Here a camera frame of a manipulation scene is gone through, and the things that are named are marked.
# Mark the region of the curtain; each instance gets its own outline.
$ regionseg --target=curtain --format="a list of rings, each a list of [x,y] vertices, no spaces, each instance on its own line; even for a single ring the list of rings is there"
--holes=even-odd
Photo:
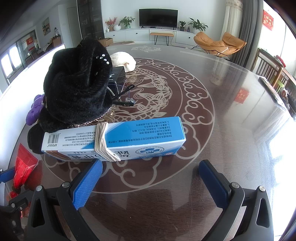
[[[226,0],[226,11],[221,38],[225,32],[233,36],[239,36],[239,30],[242,23],[243,4],[241,0]]]
[[[263,0],[243,0],[244,9],[239,33],[247,44],[232,55],[231,61],[249,69],[257,52],[263,20]]]

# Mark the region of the round table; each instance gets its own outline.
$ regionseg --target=round table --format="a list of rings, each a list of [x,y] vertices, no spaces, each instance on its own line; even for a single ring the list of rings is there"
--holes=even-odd
[[[126,73],[136,87],[125,97],[134,107],[117,107],[113,121],[179,116],[187,141],[174,156],[105,162],[103,174],[80,213],[100,240],[201,240],[217,220],[217,208],[197,173],[208,159],[230,182],[266,188],[278,240],[295,209],[290,191],[295,170],[295,123],[246,69],[199,51],[160,45],[117,45],[136,69]],[[15,146],[28,148],[25,126]],[[87,163],[48,155],[26,186],[32,190],[71,181]],[[235,227],[242,218],[239,213]],[[228,240],[234,236],[233,228]]]

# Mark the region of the medicine box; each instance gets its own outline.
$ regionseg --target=medicine box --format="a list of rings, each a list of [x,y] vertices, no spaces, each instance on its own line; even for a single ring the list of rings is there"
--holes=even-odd
[[[106,161],[94,150],[96,126],[45,133],[41,150],[63,161]],[[108,124],[107,148],[121,160],[174,155],[186,141],[178,116]]]

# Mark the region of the gray curtain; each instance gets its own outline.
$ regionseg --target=gray curtain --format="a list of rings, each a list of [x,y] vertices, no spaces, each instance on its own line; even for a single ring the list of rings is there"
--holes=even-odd
[[[249,69],[257,52],[263,20],[263,0],[243,0],[244,11],[239,38],[247,44],[232,56],[231,61]]]

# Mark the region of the black box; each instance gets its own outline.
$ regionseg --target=black box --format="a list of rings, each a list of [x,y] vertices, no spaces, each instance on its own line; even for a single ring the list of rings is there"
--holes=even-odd
[[[109,79],[108,87],[113,91],[115,95],[118,95],[123,91],[124,84],[126,82],[126,73],[124,67],[113,67],[111,77]]]

